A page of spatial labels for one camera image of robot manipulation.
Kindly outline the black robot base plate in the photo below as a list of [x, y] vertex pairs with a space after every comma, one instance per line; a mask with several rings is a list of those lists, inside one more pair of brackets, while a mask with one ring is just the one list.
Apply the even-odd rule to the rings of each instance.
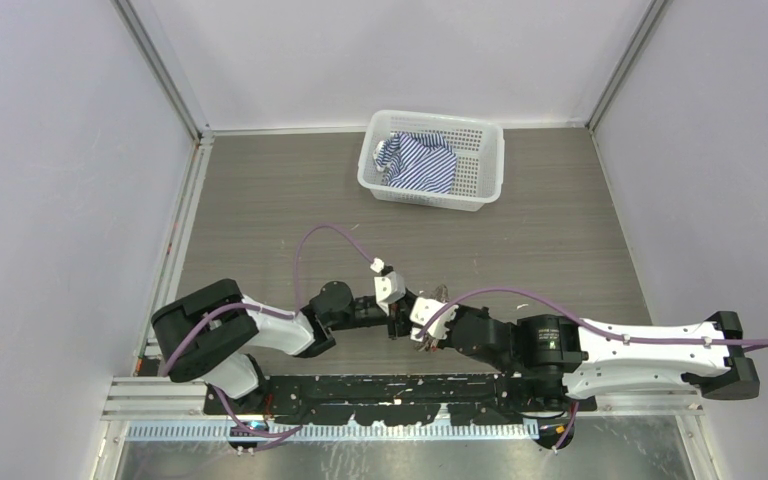
[[560, 384], [502, 374], [274, 375], [227, 402], [239, 417], [325, 426], [425, 426], [443, 412], [455, 426], [512, 425], [573, 406]]

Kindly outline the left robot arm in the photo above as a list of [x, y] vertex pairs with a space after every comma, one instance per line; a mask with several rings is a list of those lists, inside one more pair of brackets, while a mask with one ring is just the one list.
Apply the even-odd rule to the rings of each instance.
[[216, 281], [152, 314], [161, 373], [175, 383], [203, 380], [240, 412], [256, 413], [265, 405], [266, 379], [245, 348], [313, 358], [335, 346], [336, 331], [385, 326], [392, 338], [412, 333], [416, 294], [395, 273], [375, 278], [373, 286], [373, 294], [356, 297], [346, 283], [330, 281], [289, 311], [255, 301], [231, 279]]

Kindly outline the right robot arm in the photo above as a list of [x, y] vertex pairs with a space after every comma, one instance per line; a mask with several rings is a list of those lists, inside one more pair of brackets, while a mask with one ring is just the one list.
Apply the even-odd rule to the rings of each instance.
[[487, 309], [422, 299], [410, 313], [411, 337], [452, 348], [505, 375], [531, 382], [531, 397], [544, 410], [569, 400], [642, 390], [692, 386], [710, 400], [748, 400], [760, 379], [741, 345], [743, 328], [732, 311], [717, 311], [698, 324], [656, 327], [576, 323], [542, 314], [514, 323]]

